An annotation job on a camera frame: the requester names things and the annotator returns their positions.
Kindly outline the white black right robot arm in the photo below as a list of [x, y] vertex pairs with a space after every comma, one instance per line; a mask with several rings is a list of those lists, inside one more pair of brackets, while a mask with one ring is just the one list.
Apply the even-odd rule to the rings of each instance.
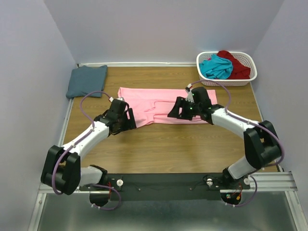
[[229, 112], [220, 104], [213, 104], [203, 87], [186, 87], [186, 91], [187, 97], [176, 98], [168, 117], [191, 121], [198, 116], [211, 125], [233, 132], [244, 141], [244, 156], [222, 172], [219, 182], [224, 187], [231, 189], [248, 174], [283, 158], [284, 151], [271, 122], [251, 121]]

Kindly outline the pink t shirt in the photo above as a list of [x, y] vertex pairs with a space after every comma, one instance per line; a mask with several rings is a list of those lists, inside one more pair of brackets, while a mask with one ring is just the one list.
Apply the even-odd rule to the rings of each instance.
[[150, 124], [205, 124], [199, 116], [190, 120], [168, 117], [176, 98], [185, 98], [187, 92], [177, 89], [132, 89], [120, 87], [118, 97], [133, 109], [137, 128]]

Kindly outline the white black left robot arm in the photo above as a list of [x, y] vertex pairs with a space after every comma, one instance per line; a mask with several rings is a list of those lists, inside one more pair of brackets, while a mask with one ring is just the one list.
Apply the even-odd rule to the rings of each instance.
[[97, 165], [81, 167], [82, 159], [109, 136], [135, 128], [129, 104], [123, 98], [113, 99], [110, 108], [74, 140], [48, 150], [41, 183], [52, 187], [56, 194], [71, 195], [77, 187], [86, 185], [102, 190], [107, 185], [107, 170]]

